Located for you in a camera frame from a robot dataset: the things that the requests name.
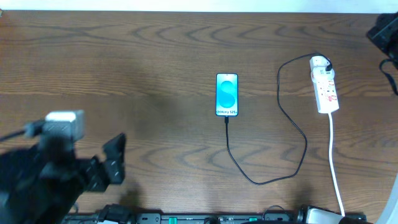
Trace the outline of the blue Galaxy smartphone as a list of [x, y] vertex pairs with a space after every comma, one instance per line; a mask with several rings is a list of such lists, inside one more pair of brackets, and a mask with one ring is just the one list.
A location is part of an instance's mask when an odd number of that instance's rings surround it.
[[239, 114], [239, 83], [235, 73], [218, 73], [216, 75], [217, 116], [232, 116]]

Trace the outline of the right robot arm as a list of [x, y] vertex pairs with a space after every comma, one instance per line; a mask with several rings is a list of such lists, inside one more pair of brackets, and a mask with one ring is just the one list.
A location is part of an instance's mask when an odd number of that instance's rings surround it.
[[367, 32], [366, 37], [387, 56], [380, 62], [379, 70], [385, 75], [392, 91], [397, 95], [396, 81], [382, 68], [387, 62], [391, 62], [397, 68], [397, 13], [380, 14], [375, 26]]

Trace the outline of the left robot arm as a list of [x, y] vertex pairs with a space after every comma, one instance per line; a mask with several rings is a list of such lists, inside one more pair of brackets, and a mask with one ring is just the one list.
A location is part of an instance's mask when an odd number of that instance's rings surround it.
[[83, 192], [104, 192], [125, 178], [126, 135], [103, 145], [106, 154], [79, 159], [66, 136], [41, 135], [29, 149], [1, 155], [1, 223], [60, 223]]

